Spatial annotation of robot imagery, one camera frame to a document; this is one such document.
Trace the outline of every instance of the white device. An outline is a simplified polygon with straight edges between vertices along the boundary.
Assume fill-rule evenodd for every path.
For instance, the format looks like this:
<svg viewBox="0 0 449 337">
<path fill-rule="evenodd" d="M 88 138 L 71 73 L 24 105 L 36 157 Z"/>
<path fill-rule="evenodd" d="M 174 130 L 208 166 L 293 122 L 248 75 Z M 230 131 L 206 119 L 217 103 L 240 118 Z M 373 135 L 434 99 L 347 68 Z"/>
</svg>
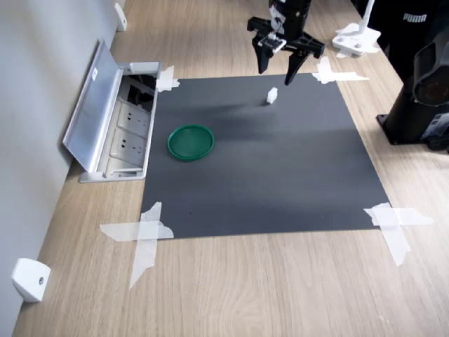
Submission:
<svg viewBox="0 0 449 337">
<path fill-rule="evenodd" d="M 100 42 L 62 139 L 86 170 L 80 183 L 145 178 L 160 73 L 160 62 L 117 63 Z"/>
<path fill-rule="evenodd" d="M 117 31 L 124 32 L 126 31 L 126 26 L 128 25 L 125 13 L 123 12 L 123 9 L 121 9 L 120 5 L 117 2 L 115 3 L 114 8 L 117 16 Z"/>
<path fill-rule="evenodd" d="M 370 0 L 366 6 L 365 15 L 360 24 L 350 23 L 342 29 L 332 40 L 332 45 L 340 49 L 344 54 L 362 56 L 366 52 L 375 52 L 377 48 L 373 44 L 379 39 L 380 32 L 368 28 L 371 10 L 375 0 Z"/>
<path fill-rule="evenodd" d="M 11 279 L 25 302 L 41 302 L 51 269 L 39 261 L 19 258 Z"/>
</svg>

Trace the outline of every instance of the small white cube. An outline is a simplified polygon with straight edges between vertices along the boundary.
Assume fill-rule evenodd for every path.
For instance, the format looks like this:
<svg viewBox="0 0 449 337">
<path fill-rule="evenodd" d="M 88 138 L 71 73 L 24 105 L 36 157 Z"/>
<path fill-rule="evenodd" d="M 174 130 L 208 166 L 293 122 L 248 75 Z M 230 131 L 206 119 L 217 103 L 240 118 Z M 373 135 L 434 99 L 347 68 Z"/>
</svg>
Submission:
<svg viewBox="0 0 449 337">
<path fill-rule="evenodd" d="M 273 102 L 274 102 L 277 98 L 278 98 L 278 89 L 277 89 L 277 88 L 272 88 L 272 89 L 268 92 L 267 103 L 273 104 Z"/>
</svg>

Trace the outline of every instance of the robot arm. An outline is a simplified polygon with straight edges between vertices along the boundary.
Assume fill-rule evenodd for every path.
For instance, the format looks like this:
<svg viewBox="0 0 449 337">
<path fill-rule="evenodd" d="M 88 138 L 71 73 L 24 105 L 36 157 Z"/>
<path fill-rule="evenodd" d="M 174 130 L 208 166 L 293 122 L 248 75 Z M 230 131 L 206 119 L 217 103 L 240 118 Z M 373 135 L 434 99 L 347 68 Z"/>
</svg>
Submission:
<svg viewBox="0 0 449 337">
<path fill-rule="evenodd" d="M 268 68 L 269 59 L 278 51 L 290 51 L 285 84 L 288 85 L 309 54 L 320 58 L 324 44 L 304 32 L 311 0 L 271 0 L 271 20 L 252 17 L 247 30 L 256 31 L 253 47 L 259 74 Z"/>
</svg>

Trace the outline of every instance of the black machine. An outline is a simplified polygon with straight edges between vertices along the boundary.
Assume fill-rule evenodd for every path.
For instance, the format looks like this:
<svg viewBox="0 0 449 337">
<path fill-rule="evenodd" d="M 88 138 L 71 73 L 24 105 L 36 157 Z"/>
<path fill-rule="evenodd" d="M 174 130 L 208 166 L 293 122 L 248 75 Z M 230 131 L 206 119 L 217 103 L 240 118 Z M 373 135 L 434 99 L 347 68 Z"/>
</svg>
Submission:
<svg viewBox="0 0 449 337">
<path fill-rule="evenodd" d="M 304 61 L 313 54 L 320 58 L 324 44 L 304 32 L 311 0 L 270 0 L 271 20 L 252 17 L 248 31 L 256 31 L 253 47 L 257 56 L 259 74 L 267 67 L 269 59 L 278 51 L 290 51 L 285 84 L 294 79 Z"/>
<path fill-rule="evenodd" d="M 416 54 L 414 68 L 390 113 L 377 120 L 393 145 L 449 152 L 449 28 Z"/>
</svg>

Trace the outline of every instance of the puma logo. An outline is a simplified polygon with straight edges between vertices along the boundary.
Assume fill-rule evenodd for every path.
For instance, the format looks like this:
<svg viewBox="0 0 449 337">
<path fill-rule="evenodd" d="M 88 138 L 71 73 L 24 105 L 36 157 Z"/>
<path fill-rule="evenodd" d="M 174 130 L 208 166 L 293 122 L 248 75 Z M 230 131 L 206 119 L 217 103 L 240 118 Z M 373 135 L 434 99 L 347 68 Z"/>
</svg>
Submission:
<svg viewBox="0 0 449 337">
<path fill-rule="evenodd" d="M 427 19 L 427 14 L 424 15 L 413 15 L 413 14 L 408 14 L 408 13 L 404 13 L 404 21 L 407 22 L 425 22 Z"/>
</svg>

